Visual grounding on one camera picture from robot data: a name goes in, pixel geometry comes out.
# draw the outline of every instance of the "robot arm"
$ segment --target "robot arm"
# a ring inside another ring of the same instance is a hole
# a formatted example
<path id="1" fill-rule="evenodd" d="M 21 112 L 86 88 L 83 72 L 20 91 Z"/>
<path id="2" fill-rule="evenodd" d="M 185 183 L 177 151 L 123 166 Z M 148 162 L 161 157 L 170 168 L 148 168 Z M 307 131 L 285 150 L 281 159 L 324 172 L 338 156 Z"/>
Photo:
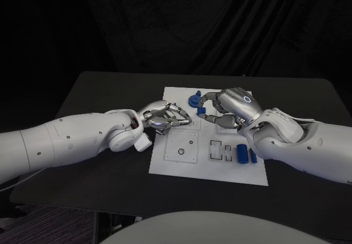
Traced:
<path id="1" fill-rule="evenodd" d="M 177 120 L 172 112 L 184 118 Z M 110 110 L 59 118 L 21 131 L 0 134 L 0 183 L 34 170 L 73 164 L 109 148 L 122 151 L 132 145 L 142 151 L 151 141 L 144 128 L 167 134 L 170 127 L 191 122 L 184 110 L 157 101 L 136 113 Z"/>
<path id="2" fill-rule="evenodd" d="M 352 128 L 312 119 L 291 117 L 276 108 L 262 111 L 255 98 L 240 88 L 207 93 L 197 107 L 211 100 L 224 114 L 198 114 L 206 121 L 236 129 L 262 159 L 275 159 L 291 167 L 331 181 L 352 184 Z"/>

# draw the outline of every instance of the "floor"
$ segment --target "floor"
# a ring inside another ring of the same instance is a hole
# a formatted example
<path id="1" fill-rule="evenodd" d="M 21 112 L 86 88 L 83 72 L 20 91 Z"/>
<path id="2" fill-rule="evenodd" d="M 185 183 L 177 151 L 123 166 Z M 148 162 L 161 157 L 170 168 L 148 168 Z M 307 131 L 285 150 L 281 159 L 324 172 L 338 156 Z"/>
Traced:
<path id="1" fill-rule="evenodd" d="M 92 244 L 93 212 L 69 208 L 24 205 L 27 216 L 0 219 L 0 243 L 5 244 Z M 352 241 L 324 239 L 331 244 Z"/>

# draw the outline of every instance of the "white board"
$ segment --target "white board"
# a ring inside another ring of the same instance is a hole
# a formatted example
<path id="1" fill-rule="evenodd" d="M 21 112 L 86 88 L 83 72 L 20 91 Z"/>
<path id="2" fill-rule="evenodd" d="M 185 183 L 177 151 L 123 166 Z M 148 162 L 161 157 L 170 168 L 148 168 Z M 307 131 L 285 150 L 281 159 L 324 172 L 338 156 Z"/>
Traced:
<path id="1" fill-rule="evenodd" d="M 183 87 L 164 88 L 162 99 L 175 103 L 185 110 L 194 123 L 190 126 L 171 128 L 170 133 L 177 132 L 174 134 L 168 133 L 165 136 L 155 135 L 148 173 L 266 186 L 263 160 L 256 156 L 256 163 L 250 162 L 250 158 L 248 164 L 239 164 L 236 161 L 236 145 L 246 144 L 249 149 L 246 139 L 236 134 L 236 130 L 217 128 L 214 124 L 201 120 L 196 116 L 196 108 L 188 106 L 188 96 L 194 95 L 197 90 L 201 95 L 207 92 L 219 91 L 214 89 Z M 204 103 L 203 107 L 206 108 L 207 115 L 217 115 L 210 101 Z M 191 135 L 196 135 L 196 144 L 187 144 Z M 168 137 L 172 136 L 177 137 L 175 143 L 171 142 L 172 140 L 167 141 Z M 210 140 L 222 142 L 222 160 L 210 159 Z M 224 160 L 224 145 L 230 146 L 232 161 Z M 184 150 L 184 154 L 180 155 L 177 153 L 178 149 Z"/>

